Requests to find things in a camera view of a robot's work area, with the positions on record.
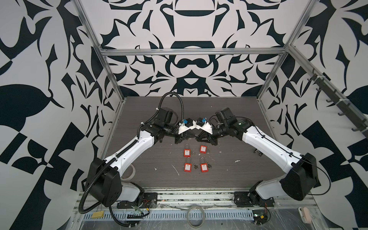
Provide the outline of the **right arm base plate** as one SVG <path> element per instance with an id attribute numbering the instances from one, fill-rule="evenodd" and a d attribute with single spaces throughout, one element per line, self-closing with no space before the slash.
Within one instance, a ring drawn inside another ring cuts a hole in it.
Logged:
<path id="1" fill-rule="evenodd" d="M 247 207 L 274 207 L 274 199 L 263 199 L 256 192 L 234 192 L 233 202 L 239 208 Z"/>

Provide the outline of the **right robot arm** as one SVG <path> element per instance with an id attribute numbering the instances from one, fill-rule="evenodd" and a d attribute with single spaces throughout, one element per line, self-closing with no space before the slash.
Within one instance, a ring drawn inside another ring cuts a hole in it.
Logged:
<path id="1" fill-rule="evenodd" d="M 279 143 L 264 133 L 251 119 L 235 116 L 226 107 L 215 113 L 218 124 L 214 126 L 206 118 L 198 118 L 193 125 L 201 130 L 196 137 L 199 142 L 217 145 L 218 139 L 226 136 L 237 138 L 272 160 L 284 174 L 280 177 L 257 182 L 250 190 L 252 203 L 260 203 L 278 196 L 289 196 L 302 201 L 320 182 L 319 173 L 329 178 L 328 173 L 317 165 L 309 153 L 301 154 Z"/>

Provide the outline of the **red padlock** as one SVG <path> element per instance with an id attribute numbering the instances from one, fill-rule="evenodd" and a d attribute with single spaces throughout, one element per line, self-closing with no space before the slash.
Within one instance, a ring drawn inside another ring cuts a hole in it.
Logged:
<path id="1" fill-rule="evenodd" d="M 187 157 L 184 163 L 184 172 L 190 173 L 193 170 L 197 170 L 199 168 L 199 164 L 194 162 L 191 157 Z"/>
<path id="2" fill-rule="evenodd" d="M 209 144 L 206 143 L 206 142 L 202 142 L 200 144 L 199 152 L 201 154 L 207 154 L 207 153 L 209 153 Z"/>
<path id="3" fill-rule="evenodd" d="M 201 157 L 199 161 L 201 172 L 206 173 L 209 171 L 209 169 L 212 168 L 212 166 L 208 163 L 205 157 Z"/>
<path id="4" fill-rule="evenodd" d="M 184 146 L 184 157 L 190 157 L 191 156 L 191 148 L 188 143 Z"/>

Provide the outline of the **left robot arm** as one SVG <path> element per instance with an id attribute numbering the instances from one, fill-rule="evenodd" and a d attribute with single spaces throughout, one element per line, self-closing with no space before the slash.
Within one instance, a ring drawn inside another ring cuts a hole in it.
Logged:
<path id="1" fill-rule="evenodd" d="M 178 98 L 181 106 L 181 115 L 174 125 L 171 124 L 173 111 L 162 106 L 168 96 Z M 164 94 L 155 114 L 141 123 L 137 135 L 128 144 L 103 160 L 96 158 L 92 161 L 78 212 L 86 214 L 99 205 L 109 208 L 119 199 L 140 206 L 144 189 L 135 183 L 123 183 L 121 177 L 144 151 L 162 141 L 164 137 L 172 137 L 175 144 L 193 138 L 194 133 L 185 130 L 187 124 L 188 121 L 184 119 L 184 103 L 179 94 L 174 92 Z"/>

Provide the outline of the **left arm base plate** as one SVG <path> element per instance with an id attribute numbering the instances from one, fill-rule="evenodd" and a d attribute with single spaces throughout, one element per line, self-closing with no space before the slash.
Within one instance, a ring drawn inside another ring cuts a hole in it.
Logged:
<path id="1" fill-rule="evenodd" d="M 133 201 L 120 201 L 117 204 L 118 209 L 133 209 L 133 208 L 150 208 L 155 206 L 158 201 L 158 193 L 143 193 L 138 196 L 138 198 Z"/>

